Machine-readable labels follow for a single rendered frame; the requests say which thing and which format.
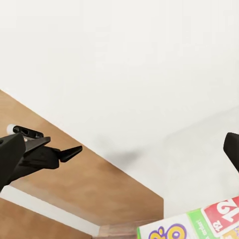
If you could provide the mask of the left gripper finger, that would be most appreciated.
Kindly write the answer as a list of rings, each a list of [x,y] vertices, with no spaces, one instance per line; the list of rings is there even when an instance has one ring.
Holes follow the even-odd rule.
[[[42,161],[31,160],[31,158],[28,158],[27,156],[29,156],[33,152],[37,151],[41,147],[44,147],[46,144],[48,144],[50,142],[50,140],[51,140],[51,137],[46,136],[46,137],[43,137],[43,138],[38,138],[38,139],[33,139],[33,140],[30,140],[30,141],[26,141],[25,142],[26,152],[22,156],[21,160],[23,162],[42,164]]]
[[[82,151],[82,146],[74,147],[74,148],[67,149],[67,150],[61,150],[61,151],[58,148],[49,148],[49,147],[45,147],[45,146],[41,147],[40,149],[57,153],[60,162],[65,163],[68,160],[70,160],[71,158],[73,158],[75,155],[80,153]]]

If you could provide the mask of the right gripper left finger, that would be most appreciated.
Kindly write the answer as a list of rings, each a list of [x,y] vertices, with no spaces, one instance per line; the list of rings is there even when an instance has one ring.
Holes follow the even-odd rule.
[[[0,192],[26,152],[21,132],[0,138]]]

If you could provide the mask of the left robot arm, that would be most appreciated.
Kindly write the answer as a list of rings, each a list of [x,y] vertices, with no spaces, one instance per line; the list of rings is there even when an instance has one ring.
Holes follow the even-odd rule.
[[[21,132],[25,141],[26,152],[22,156],[15,170],[6,182],[8,186],[11,181],[24,177],[41,169],[57,169],[60,162],[67,162],[82,151],[82,146],[67,150],[45,147],[51,140],[50,136],[44,136],[42,132],[32,130],[16,124],[8,125],[6,129],[9,135]]]

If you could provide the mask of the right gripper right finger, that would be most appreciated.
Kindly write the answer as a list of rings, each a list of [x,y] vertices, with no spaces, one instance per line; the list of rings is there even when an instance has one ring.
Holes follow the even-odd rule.
[[[239,134],[227,132],[223,150],[239,172]]]

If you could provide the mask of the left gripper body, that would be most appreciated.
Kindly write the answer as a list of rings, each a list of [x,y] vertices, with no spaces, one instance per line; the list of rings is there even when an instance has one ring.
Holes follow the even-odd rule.
[[[31,160],[42,161],[42,164],[23,162],[20,160],[13,171],[15,176],[24,177],[41,169],[59,168],[59,159],[57,153],[38,149],[27,157],[31,158]]]

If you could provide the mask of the board game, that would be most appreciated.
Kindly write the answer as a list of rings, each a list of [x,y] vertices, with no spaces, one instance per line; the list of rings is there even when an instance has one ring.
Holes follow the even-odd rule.
[[[136,239],[239,239],[239,196],[139,226]]]

